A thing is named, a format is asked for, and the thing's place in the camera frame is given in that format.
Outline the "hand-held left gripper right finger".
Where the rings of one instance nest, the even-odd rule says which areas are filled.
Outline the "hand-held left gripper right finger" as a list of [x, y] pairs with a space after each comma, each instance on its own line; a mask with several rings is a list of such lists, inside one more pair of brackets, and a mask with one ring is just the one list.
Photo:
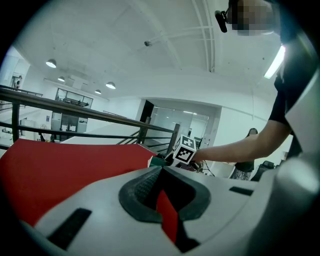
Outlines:
[[248, 256], [256, 181], [205, 176], [163, 167], [159, 172], [164, 226], [174, 234], [160, 256]]

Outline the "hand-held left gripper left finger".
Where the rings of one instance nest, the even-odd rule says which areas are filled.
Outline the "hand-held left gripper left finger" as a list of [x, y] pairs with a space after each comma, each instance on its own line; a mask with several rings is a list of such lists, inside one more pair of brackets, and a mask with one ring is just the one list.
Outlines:
[[[25, 221], [21, 224], [49, 256], [181, 256], [161, 224], [135, 220], [119, 201], [124, 184], [153, 170], [150, 167], [93, 182], [50, 209], [35, 226]], [[49, 236], [78, 208], [91, 214], [67, 249], [62, 249], [49, 241]]]

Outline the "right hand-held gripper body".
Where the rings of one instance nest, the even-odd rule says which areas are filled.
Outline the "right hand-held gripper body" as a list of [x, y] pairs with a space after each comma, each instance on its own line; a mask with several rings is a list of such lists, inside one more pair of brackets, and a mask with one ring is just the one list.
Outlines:
[[177, 164], [188, 165], [196, 153], [196, 142], [194, 139], [185, 135], [181, 135], [173, 150], [164, 158], [169, 166], [175, 166]]

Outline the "small black box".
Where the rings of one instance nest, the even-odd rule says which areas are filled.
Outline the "small black box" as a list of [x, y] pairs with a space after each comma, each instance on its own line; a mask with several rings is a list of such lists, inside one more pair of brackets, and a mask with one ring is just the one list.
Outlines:
[[169, 166], [170, 163], [166, 161], [163, 158], [159, 158], [156, 156], [152, 156], [148, 161], [147, 161], [147, 167], [154, 167], [154, 166]]

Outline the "person's right forearm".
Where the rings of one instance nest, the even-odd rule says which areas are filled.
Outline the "person's right forearm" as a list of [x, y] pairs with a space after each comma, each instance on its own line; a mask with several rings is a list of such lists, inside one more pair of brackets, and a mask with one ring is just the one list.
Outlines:
[[269, 120], [258, 134], [234, 143], [197, 150], [192, 161], [242, 163], [266, 158], [282, 145], [291, 132], [289, 126]]

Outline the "white side table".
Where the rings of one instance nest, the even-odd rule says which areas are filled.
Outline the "white side table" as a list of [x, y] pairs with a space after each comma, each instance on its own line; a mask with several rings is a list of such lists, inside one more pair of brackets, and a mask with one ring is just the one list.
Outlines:
[[216, 177], [228, 179], [233, 173], [234, 168], [235, 163], [214, 162], [210, 170]]

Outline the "black office chair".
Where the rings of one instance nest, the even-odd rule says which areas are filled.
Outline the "black office chair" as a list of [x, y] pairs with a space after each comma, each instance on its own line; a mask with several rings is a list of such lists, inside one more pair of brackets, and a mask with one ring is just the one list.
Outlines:
[[266, 171], [273, 170], [274, 168], [275, 164], [273, 162], [265, 160], [262, 164], [258, 166], [258, 169], [255, 175], [251, 178], [251, 181], [258, 182]]

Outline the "red tablecloth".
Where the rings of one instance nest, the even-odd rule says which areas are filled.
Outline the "red tablecloth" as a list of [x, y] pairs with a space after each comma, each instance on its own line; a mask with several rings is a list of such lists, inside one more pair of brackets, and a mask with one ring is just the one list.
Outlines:
[[[156, 154], [141, 145], [86, 145], [17, 140], [0, 157], [0, 245], [15, 248], [36, 244], [21, 222], [34, 227], [50, 209], [84, 187], [133, 171], [154, 167], [148, 174], [125, 183], [118, 199], [135, 220], [161, 224], [166, 236], [164, 201], [159, 188], [151, 205], [145, 200], [160, 185], [160, 170], [148, 166]], [[49, 241], [65, 250], [92, 212], [78, 208], [50, 236]]]

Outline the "long ceiling light strip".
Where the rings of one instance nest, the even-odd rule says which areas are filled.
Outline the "long ceiling light strip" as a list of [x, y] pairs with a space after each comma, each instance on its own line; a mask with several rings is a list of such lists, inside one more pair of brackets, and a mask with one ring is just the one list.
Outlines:
[[286, 48], [284, 45], [281, 45], [274, 60], [272, 61], [270, 67], [264, 74], [264, 78], [271, 79], [272, 76], [276, 73], [276, 71], [280, 68], [282, 65], [284, 58], [285, 58]]

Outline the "person's black shirt torso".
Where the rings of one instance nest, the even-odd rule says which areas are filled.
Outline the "person's black shirt torso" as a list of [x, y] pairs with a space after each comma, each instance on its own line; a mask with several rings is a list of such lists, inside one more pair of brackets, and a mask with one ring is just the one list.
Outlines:
[[285, 53], [274, 81], [277, 96], [269, 119], [288, 126], [285, 115], [305, 90], [318, 64], [315, 54], [297, 36], [283, 35], [280, 41]]

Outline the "black metal railing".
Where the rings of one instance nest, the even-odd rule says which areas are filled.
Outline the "black metal railing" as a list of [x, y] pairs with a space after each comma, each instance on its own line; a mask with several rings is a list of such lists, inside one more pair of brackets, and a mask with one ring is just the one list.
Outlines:
[[[12, 140], [15, 142], [19, 138], [20, 131], [33, 132], [38, 134], [49, 134], [54, 136], [65, 137], [78, 137], [78, 138], [98, 138], [98, 139], [119, 139], [118, 144], [124, 142], [133, 142], [142, 144], [145, 140], [163, 139], [169, 140], [167, 143], [156, 144], [155, 147], [167, 145], [167, 153], [170, 153], [178, 137], [180, 125], [176, 124], [173, 130], [151, 125], [127, 117], [119, 116], [116, 114], [103, 113], [92, 109], [87, 109], [78, 105], [59, 102], [56, 100], [43, 98], [25, 93], [23, 90], [11, 89], [6, 86], [0, 85], [0, 100], [12, 104], [11, 122], [0, 121], [0, 127], [10, 128], [12, 130]], [[76, 131], [62, 131], [57, 129], [36, 128], [20, 124], [20, 108], [21, 105], [25, 107], [33, 107], [40, 110], [48, 110], [54, 113], [66, 114], [72, 117], [93, 119], [96, 121], [103, 121], [112, 124], [119, 124], [128, 127], [138, 128], [138, 131], [132, 135], [110, 135], [110, 134], [94, 134], [94, 133], [81, 133]]]

